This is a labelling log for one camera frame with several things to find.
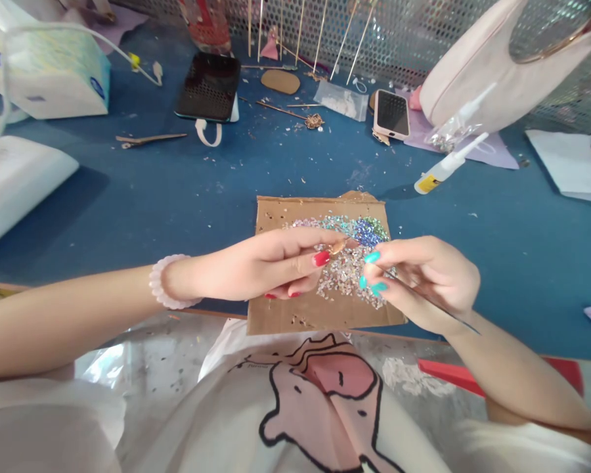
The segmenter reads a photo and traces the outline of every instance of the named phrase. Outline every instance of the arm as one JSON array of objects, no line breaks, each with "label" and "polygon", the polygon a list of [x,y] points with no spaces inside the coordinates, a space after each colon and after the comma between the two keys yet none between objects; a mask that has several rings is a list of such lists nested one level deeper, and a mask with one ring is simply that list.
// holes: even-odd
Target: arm
[{"label": "arm", "polygon": [[[457,351],[487,396],[489,418],[506,424],[535,422],[591,444],[591,412],[569,383],[527,346],[472,310],[479,271],[458,250],[433,237],[396,240],[376,248],[366,264],[370,284],[419,327],[441,334]],[[383,276],[396,266],[399,277],[428,299],[474,327],[481,335]]]},{"label": "arm", "polygon": [[[341,233],[272,231],[216,253],[168,265],[162,286],[177,300],[286,299],[317,285],[324,252]],[[86,276],[0,300],[0,378],[60,368],[165,308],[151,294],[151,266]]]}]

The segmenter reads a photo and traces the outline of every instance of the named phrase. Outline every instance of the white t-shirt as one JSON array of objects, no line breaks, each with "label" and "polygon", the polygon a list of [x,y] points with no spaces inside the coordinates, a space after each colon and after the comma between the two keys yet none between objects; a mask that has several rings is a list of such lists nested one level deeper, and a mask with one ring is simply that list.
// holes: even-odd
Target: white t-shirt
[{"label": "white t-shirt", "polygon": [[[342,334],[245,336],[230,320],[136,473],[591,472],[591,446],[466,422],[451,470]],[[0,473],[117,472],[124,404],[83,381],[0,383]]]}]

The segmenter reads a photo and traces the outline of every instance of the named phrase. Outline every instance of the glitter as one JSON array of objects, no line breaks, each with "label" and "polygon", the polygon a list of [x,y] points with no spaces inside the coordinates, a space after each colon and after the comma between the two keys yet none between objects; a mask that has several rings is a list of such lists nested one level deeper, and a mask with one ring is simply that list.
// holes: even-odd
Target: glitter
[{"label": "glitter", "polygon": [[335,230],[346,234],[356,240],[360,246],[357,248],[344,248],[333,255],[331,262],[322,270],[322,275],[317,287],[317,294],[325,300],[333,301],[333,293],[340,292],[344,296],[357,296],[376,309],[385,305],[385,300],[375,297],[370,288],[361,289],[359,279],[362,275],[363,261],[366,255],[374,250],[374,247],[389,237],[378,219],[362,217],[349,219],[348,215],[320,215],[319,219],[297,219],[292,223],[285,223],[284,228],[289,227],[316,227]]}]

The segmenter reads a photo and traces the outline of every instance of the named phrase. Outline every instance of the white glue bottle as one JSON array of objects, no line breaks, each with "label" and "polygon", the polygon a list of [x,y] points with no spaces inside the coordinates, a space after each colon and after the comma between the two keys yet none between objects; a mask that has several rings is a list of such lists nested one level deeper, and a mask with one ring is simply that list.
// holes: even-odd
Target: white glue bottle
[{"label": "white glue bottle", "polygon": [[482,133],[475,138],[472,143],[468,144],[459,151],[453,151],[433,166],[429,171],[424,173],[419,180],[414,184],[414,189],[418,194],[427,194],[438,187],[438,184],[443,182],[447,177],[455,172],[462,164],[466,162],[466,155],[473,149],[477,148],[478,144],[488,137],[488,133]]}]

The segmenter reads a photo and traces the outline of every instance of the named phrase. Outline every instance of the pig cartoon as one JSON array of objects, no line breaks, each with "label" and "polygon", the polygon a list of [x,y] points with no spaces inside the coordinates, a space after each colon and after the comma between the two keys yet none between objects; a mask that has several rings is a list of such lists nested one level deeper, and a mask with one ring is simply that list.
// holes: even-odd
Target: pig cartoon
[{"label": "pig cartoon", "polygon": [[[359,472],[362,465],[380,473],[403,471],[376,450],[383,382],[350,343],[337,344],[332,334],[319,342],[309,338],[293,354],[273,360],[276,407],[259,426],[266,446],[293,443],[325,472]],[[271,362],[253,355],[244,363]]]}]

